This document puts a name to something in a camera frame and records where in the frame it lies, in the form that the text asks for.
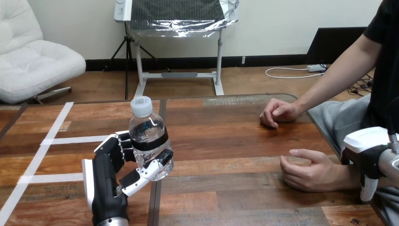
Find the white cable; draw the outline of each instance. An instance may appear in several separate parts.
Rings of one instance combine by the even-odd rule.
[[[301,77],[276,77],[276,76],[271,76],[269,75],[267,72],[273,69],[287,69],[287,70],[293,70],[293,71],[307,71],[307,68],[305,69],[295,69],[295,68],[286,68],[286,67],[273,67],[273,68],[269,68],[267,69],[264,73],[271,77],[271,78],[275,78],[275,79],[304,79],[304,78],[310,78],[310,77],[314,77],[314,76],[318,76],[318,75],[323,75],[324,73],[320,73],[320,74],[313,74],[313,75],[308,75],[308,76],[301,76]]]

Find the plastic bottle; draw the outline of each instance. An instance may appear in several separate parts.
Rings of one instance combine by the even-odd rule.
[[[135,97],[130,106],[133,117],[129,123],[129,135],[133,143],[133,151],[137,165],[142,168],[144,164],[154,159],[165,149],[172,150],[168,132],[163,119],[152,111],[152,102],[149,97]],[[173,159],[159,172],[152,181],[161,180],[173,169]]]

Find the table surface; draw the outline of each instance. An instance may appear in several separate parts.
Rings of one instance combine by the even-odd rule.
[[[383,225],[359,191],[305,193],[284,184],[279,156],[307,148],[338,158],[307,114],[268,129],[259,114],[286,94],[153,101],[175,167],[129,198],[130,225]],[[0,225],[90,225],[82,159],[126,130],[129,102],[0,108]],[[305,160],[289,157],[305,165]],[[126,164],[117,178],[134,169]]]

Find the white chair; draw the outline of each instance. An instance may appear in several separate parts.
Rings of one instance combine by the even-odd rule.
[[[0,100],[15,104],[69,91],[39,93],[84,73],[84,58],[70,48],[43,40],[27,0],[0,0]]]

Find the bottle cap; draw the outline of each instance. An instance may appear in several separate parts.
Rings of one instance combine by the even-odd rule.
[[[135,97],[130,102],[133,115],[139,118],[148,116],[152,113],[152,102],[149,97]]]

